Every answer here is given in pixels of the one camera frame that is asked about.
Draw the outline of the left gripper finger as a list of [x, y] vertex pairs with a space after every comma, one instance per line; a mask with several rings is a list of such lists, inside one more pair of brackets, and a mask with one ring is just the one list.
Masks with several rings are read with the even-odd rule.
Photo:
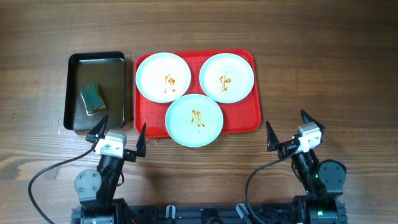
[[106, 130], [106, 125], [108, 122], [108, 115], [104, 115], [101, 121], [92, 128], [86, 135], [86, 140], [88, 142], [96, 142], [97, 140], [104, 138], [104, 132]]
[[146, 124], [143, 125], [139, 138], [136, 144], [136, 156], [146, 156]]

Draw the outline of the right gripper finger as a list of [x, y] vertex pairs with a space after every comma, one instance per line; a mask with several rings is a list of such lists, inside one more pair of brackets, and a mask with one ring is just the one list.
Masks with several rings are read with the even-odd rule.
[[266, 121], [266, 129], [267, 129], [267, 151], [272, 152], [278, 150], [280, 146], [280, 142], [270, 124], [270, 122]]
[[325, 129], [324, 125], [319, 123], [317, 120], [313, 119], [305, 110], [301, 109], [300, 114], [305, 124], [314, 122], [320, 128], [320, 130]]

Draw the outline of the green yellow sponge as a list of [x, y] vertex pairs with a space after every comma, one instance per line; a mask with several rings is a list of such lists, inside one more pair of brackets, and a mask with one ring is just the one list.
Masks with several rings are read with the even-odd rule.
[[88, 115], [106, 109], [106, 104], [100, 94], [97, 83], [90, 83], [80, 88], [80, 95], [85, 104]]

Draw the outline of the light blue plate front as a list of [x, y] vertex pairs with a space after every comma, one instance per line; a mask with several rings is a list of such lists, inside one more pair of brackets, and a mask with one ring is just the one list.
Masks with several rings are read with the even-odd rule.
[[169, 136], [185, 147], [202, 147], [213, 142], [220, 135], [223, 124], [220, 106], [201, 94], [178, 98], [165, 114]]

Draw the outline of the light blue plate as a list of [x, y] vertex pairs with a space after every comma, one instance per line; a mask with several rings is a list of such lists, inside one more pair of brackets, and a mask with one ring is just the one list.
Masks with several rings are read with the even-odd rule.
[[136, 70], [137, 89], [155, 103], [168, 103], [180, 98], [188, 90], [191, 80], [187, 62], [168, 52], [148, 56]]
[[220, 135], [223, 124], [220, 106], [201, 94], [178, 98], [165, 114], [169, 136], [185, 147], [202, 147], [213, 142]]
[[242, 57], [221, 53], [210, 57], [199, 74], [203, 92], [219, 103], [236, 103], [248, 96], [254, 86], [254, 71]]

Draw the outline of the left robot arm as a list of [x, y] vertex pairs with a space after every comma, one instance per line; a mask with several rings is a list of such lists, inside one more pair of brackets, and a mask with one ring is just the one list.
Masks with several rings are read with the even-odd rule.
[[123, 165], [146, 156], [146, 125], [143, 125], [136, 150], [126, 149], [127, 135], [106, 132], [108, 116], [88, 132], [86, 140], [101, 158], [95, 169], [85, 169], [75, 179], [81, 208], [72, 211], [71, 224], [135, 223], [136, 216], [123, 198], [115, 199], [116, 188], [124, 180]]

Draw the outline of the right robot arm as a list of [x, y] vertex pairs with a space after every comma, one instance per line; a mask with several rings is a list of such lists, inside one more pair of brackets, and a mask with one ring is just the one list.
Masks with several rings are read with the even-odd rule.
[[303, 125], [289, 141], [280, 142], [271, 124], [266, 123], [267, 150], [277, 151], [280, 159], [292, 160], [292, 169], [306, 194], [295, 196], [290, 203], [265, 205], [262, 214], [267, 223], [347, 223], [345, 204], [337, 200], [343, 195], [346, 167], [336, 160], [318, 160], [315, 148], [323, 142], [325, 127], [304, 110], [300, 114]]

